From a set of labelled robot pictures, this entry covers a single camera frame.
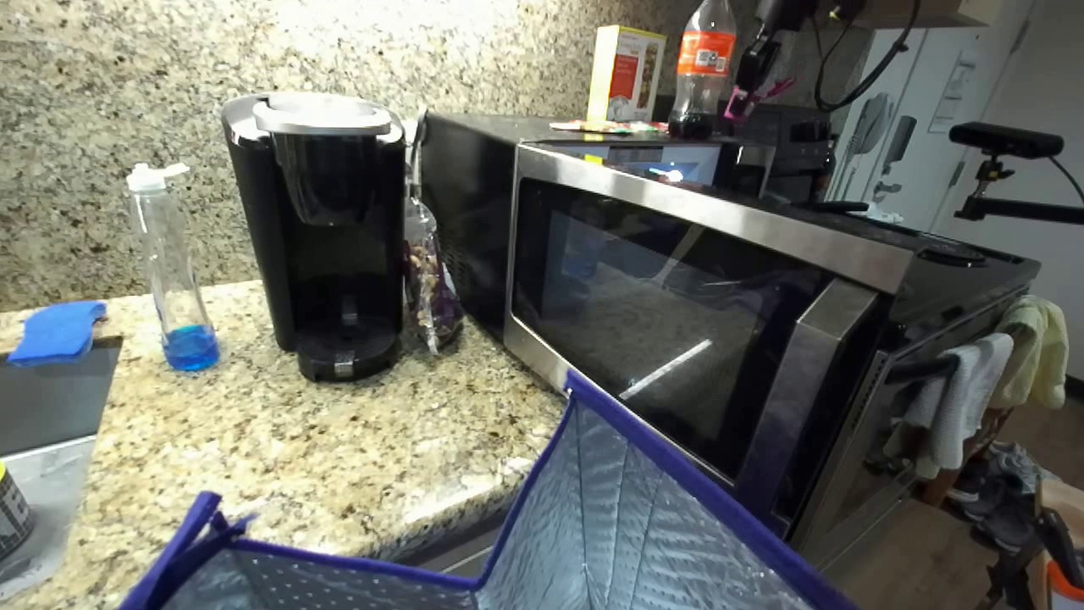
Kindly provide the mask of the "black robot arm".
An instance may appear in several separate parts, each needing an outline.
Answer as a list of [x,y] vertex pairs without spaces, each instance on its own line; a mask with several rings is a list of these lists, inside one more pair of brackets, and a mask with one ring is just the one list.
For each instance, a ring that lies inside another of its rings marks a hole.
[[782,33],[804,29],[816,11],[820,11],[820,0],[759,0],[756,33],[747,45],[735,72],[735,87],[742,96],[753,96],[767,85],[768,72],[782,55]]

